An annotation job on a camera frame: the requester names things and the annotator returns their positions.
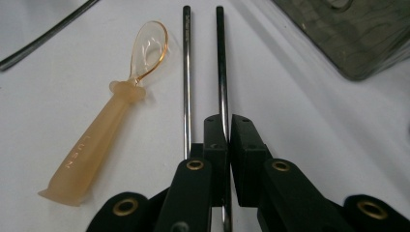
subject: steel rod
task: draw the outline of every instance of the steel rod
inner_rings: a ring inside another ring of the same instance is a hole
[[[223,133],[225,134],[226,142],[229,142],[228,97],[226,85],[225,26],[223,18],[223,7],[217,7],[217,28],[218,76],[220,87],[220,117],[222,118]]]
[[[190,157],[190,6],[183,9],[184,25],[184,160]]]
[[[220,97],[220,117],[226,143],[229,143],[228,97],[226,84],[225,26],[223,7],[217,7],[217,38],[218,38],[218,77]],[[232,196],[230,186],[230,165],[226,174],[226,189],[222,206],[223,231],[233,231],[232,227]]]

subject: spoon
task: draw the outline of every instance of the spoon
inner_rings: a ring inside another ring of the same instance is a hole
[[[129,79],[109,84],[114,94],[111,100],[73,146],[51,178],[48,188],[39,192],[40,196],[65,205],[80,205],[131,103],[145,97],[140,81],[161,63],[167,43],[166,28],[160,22],[149,21],[142,26],[132,49]]]

